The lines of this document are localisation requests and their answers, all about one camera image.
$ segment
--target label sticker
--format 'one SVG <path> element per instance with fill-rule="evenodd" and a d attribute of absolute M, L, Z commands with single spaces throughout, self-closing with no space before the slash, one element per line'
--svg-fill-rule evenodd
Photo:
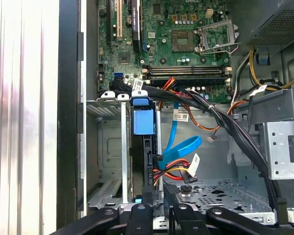
<path fill-rule="evenodd" d="M 156 38 L 156 33 L 155 32 L 149 32 L 148 33 L 148 38 Z"/>
<path fill-rule="evenodd" d="M 143 87 L 143 80 L 135 78 L 132 91 L 140 91 Z"/>
<path fill-rule="evenodd" d="M 248 97 L 251 97 L 253 95 L 256 95 L 259 92 L 264 92 L 267 88 L 267 85 L 262 85 L 261 87 L 259 87 L 257 90 L 254 90 L 252 94 L 250 94 Z"/>
<path fill-rule="evenodd" d="M 181 114 L 178 109 L 173 109 L 173 121 L 184 121 L 188 122 L 188 114 Z"/>
<path fill-rule="evenodd" d="M 194 177 L 196 175 L 196 171 L 197 171 L 199 162 L 200 162 L 200 158 L 197 155 L 197 153 L 195 153 L 193 160 L 192 160 L 192 163 L 187 170 L 187 172 L 190 174 L 190 176 Z"/>
<path fill-rule="evenodd" d="M 211 138 L 210 136 L 207 138 L 207 140 L 208 140 L 210 143 L 212 143 L 212 142 L 214 141 L 214 139 Z"/>

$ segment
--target screw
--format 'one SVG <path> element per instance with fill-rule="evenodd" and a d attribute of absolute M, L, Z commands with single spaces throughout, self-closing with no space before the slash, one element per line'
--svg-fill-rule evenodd
<path fill-rule="evenodd" d="M 222 214 L 222 211 L 220 211 L 219 209 L 212 209 L 212 212 L 214 214 Z"/>

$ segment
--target green circuit board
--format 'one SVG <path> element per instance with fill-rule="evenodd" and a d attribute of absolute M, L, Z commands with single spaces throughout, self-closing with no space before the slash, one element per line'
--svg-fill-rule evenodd
<path fill-rule="evenodd" d="M 117 25 L 119 2 L 122 2 L 122 37 L 113 35 L 116 33 L 115 29 L 110 31 L 108 37 L 107 25 Z M 229 66 L 227 53 L 200 55 L 195 52 L 195 47 L 199 43 L 198 27 L 216 22 L 214 17 L 205 16 L 207 9 L 225 12 L 224 2 L 223 0 L 142 0 L 142 49 L 141 53 L 135 53 L 128 4 L 124 4 L 124 0 L 99 0 L 98 63 L 104 75 L 98 80 L 98 89 L 109 89 L 109 82 L 114 79 L 115 72 L 124 73 L 124 82 L 132 85 L 133 80 L 141 76 L 142 65 Z M 227 28 L 218 27 L 211 30 L 207 39 L 212 47 L 226 43 Z M 201 93 L 208 94 L 212 102 L 228 102 L 226 86 L 209 86 L 208 90 Z"/>
<path fill-rule="evenodd" d="M 219 57 L 194 53 L 199 44 L 198 27 L 215 23 L 212 17 L 205 17 L 208 8 L 224 11 L 226 6 L 223 0 L 175 0 L 174 4 L 172 0 L 143 1 L 143 45 L 150 45 L 149 52 L 143 53 L 145 61 L 155 66 L 228 65 L 227 53 Z M 211 47 L 227 43 L 227 40 L 226 27 L 209 32 Z"/>

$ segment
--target capacitor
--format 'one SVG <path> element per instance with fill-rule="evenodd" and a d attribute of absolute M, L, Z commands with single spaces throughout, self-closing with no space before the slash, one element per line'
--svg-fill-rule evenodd
<path fill-rule="evenodd" d="M 103 81 L 103 75 L 100 73 L 99 74 L 99 81 L 102 82 Z"/>

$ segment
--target motherboard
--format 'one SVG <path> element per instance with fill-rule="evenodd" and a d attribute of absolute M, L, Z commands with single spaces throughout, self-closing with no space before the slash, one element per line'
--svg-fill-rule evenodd
<path fill-rule="evenodd" d="M 99 0 L 98 10 L 99 90 L 113 79 L 162 87 L 174 77 L 212 102 L 230 100 L 224 0 Z"/>

